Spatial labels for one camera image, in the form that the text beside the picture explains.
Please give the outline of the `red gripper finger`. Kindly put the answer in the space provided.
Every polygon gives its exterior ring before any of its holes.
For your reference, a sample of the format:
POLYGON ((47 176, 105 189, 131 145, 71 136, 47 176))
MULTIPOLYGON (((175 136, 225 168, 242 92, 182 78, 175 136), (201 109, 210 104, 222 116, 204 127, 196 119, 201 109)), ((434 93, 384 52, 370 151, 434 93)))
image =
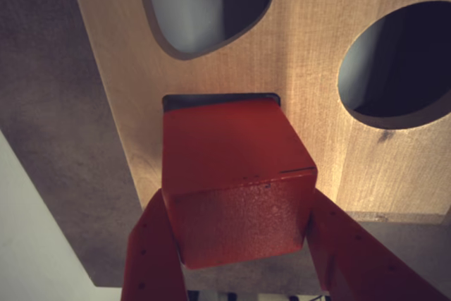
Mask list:
POLYGON ((187 299, 178 248, 161 190, 151 198, 129 235, 121 299, 187 299))
POLYGON ((447 300, 319 190, 307 242, 332 300, 447 300))

